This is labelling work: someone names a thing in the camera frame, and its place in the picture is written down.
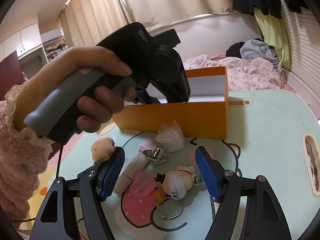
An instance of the orange box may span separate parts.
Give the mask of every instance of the orange box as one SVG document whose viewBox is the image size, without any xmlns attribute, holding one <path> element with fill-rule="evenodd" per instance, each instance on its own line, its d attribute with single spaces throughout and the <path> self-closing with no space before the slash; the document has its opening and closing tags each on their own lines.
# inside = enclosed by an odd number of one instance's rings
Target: orange box
<svg viewBox="0 0 320 240">
<path fill-rule="evenodd" d="M 187 70 L 190 99 L 186 103 L 163 103 L 161 93 L 147 88 L 161 104 L 126 105 L 113 115 L 119 128 L 158 133 L 159 127 L 176 120 L 183 135 L 206 139 L 226 139 L 228 127 L 228 80 L 226 67 Z"/>
</svg>

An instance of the ribbed blue surface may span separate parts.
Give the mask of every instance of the ribbed blue surface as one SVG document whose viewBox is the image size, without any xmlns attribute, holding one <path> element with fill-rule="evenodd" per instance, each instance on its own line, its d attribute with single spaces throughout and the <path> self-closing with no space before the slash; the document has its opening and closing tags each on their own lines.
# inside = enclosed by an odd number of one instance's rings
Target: ribbed blue surface
<svg viewBox="0 0 320 240">
<path fill-rule="evenodd" d="M 124 164 L 124 151 L 119 152 L 117 158 L 114 160 L 107 174 L 103 178 L 103 185 L 100 196 L 103 201 L 111 196 L 113 189 L 116 185 L 117 179 Z"/>
<path fill-rule="evenodd" d="M 212 196 L 215 201 L 219 201 L 221 193 L 218 187 L 218 179 L 200 148 L 196 149 L 196 163 L 201 173 L 202 179 L 207 187 L 209 195 Z"/>
</svg>

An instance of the dark red door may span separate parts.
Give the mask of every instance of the dark red door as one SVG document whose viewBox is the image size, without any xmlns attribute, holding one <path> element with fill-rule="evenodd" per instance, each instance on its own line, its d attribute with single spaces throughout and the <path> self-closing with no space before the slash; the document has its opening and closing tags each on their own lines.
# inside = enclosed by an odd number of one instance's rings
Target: dark red door
<svg viewBox="0 0 320 240">
<path fill-rule="evenodd" d="M 0 101 L 13 85 L 21 85 L 24 81 L 17 51 L 14 51 L 0 62 Z"/>
</svg>

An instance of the hand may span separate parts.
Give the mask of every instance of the hand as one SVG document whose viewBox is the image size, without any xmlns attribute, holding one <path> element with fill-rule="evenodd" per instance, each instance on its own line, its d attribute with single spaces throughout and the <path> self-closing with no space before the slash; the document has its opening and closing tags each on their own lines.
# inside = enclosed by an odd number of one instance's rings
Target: hand
<svg viewBox="0 0 320 240">
<path fill-rule="evenodd" d="M 19 93 L 14 116 L 15 128 L 19 131 L 26 125 L 25 117 L 37 109 L 41 102 L 69 75 L 83 67 L 100 67 L 103 71 L 117 76 L 129 76 L 131 68 L 122 62 L 115 53 L 104 47 L 72 47 L 45 65 L 31 78 Z M 136 98 L 135 89 L 128 87 L 124 98 L 116 96 L 107 87 L 100 86 L 94 91 L 95 99 L 81 97 L 77 106 L 81 115 L 77 126 L 87 132 L 96 132 L 101 123 L 108 122 L 113 114 L 124 107 L 124 99 Z"/>
</svg>

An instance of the white tube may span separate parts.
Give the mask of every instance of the white tube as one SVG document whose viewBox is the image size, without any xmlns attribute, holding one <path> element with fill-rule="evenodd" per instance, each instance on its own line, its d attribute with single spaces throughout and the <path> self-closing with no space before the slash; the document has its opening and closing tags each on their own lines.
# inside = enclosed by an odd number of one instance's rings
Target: white tube
<svg viewBox="0 0 320 240">
<path fill-rule="evenodd" d="M 128 166 L 124 169 L 122 174 L 119 176 L 113 192 L 117 195 L 122 195 L 123 192 L 133 182 L 134 176 L 138 171 L 142 171 L 145 166 L 148 165 L 149 159 L 142 153 L 146 150 L 143 146 L 139 147 L 139 151 L 129 162 Z"/>
</svg>

